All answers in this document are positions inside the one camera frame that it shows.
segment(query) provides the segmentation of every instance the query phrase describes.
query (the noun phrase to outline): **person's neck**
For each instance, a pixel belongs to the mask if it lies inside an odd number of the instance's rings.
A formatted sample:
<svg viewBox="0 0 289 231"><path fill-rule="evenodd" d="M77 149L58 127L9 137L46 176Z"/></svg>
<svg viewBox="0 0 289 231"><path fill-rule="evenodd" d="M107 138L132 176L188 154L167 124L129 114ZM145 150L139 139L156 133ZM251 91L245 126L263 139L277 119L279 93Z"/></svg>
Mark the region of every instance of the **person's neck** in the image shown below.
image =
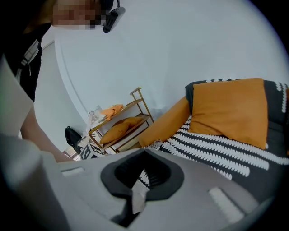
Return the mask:
<svg viewBox="0 0 289 231"><path fill-rule="evenodd" d="M53 6L56 2L57 0L46 0L43 3L41 9L39 10L39 13L29 22L23 34L30 33L34 31L37 27L46 23L50 23Z"/></svg>

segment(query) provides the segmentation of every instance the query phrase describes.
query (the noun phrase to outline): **black device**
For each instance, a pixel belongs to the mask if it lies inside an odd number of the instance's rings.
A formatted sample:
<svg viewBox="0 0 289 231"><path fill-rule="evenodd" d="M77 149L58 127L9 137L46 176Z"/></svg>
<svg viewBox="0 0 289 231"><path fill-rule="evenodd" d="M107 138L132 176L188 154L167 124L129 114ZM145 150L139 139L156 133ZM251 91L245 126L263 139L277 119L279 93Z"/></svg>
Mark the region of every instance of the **black device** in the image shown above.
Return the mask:
<svg viewBox="0 0 289 231"><path fill-rule="evenodd" d="M119 0L117 0L117 8L109 12L103 24L103 32L109 33L119 22L126 9L121 7Z"/></svg>

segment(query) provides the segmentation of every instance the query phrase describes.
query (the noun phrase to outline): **headset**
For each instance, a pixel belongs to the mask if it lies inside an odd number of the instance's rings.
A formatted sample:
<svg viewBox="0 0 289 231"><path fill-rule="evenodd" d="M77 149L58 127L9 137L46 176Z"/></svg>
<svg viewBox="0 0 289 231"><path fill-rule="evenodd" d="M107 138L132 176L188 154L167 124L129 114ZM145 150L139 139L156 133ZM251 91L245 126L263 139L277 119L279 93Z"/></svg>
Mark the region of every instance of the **headset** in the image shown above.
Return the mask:
<svg viewBox="0 0 289 231"><path fill-rule="evenodd" d="M95 20L90 21L89 28L95 28L96 25L103 23L103 32L109 33L119 22L126 9L121 7L120 1L117 0L117 8L111 10L114 0L100 0L101 15L97 15Z"/></svg>

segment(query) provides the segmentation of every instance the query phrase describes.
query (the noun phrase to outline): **person's arm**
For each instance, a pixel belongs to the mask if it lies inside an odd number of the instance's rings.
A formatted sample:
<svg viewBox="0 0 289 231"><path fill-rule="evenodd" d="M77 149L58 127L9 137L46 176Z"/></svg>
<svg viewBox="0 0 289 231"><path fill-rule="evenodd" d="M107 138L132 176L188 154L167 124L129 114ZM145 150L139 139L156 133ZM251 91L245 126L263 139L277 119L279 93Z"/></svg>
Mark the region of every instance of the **person's arm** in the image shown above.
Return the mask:
<svg viewBox="0 0 289 231"><path fill-rule="evenodd" d="M23 139L28 139L35 143L40 150L53 154L56 162L73 161L59 151L41 129L36 120L34 107L29 111L20 131Z"/></svg>

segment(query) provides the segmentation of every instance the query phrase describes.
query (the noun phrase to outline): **sofa armrest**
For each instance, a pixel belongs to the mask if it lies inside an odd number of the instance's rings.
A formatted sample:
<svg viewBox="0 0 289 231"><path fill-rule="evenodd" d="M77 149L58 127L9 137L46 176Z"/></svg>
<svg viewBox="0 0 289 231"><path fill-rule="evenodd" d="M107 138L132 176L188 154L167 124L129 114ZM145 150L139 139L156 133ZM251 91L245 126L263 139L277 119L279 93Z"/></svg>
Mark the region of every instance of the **sofa armrest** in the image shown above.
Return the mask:
<svg viewBox="0 0 289 231"><path fill-rule="evenodd" d="M184 97L140 135L140 145L145 147L156 140L164 142L184 125L190 114L189 102Z"/></svg>

